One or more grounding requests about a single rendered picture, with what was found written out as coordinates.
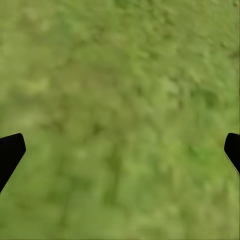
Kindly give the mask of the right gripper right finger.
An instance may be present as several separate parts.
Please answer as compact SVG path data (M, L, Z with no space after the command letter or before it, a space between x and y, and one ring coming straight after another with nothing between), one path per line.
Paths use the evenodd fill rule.
M228 133L224 151L240 173L240 135Z

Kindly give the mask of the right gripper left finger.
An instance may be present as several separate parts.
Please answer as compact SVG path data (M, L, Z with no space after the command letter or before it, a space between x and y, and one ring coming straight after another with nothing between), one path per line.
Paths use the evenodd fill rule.
M0 139L0 193L25 152L25 141L21 133Z

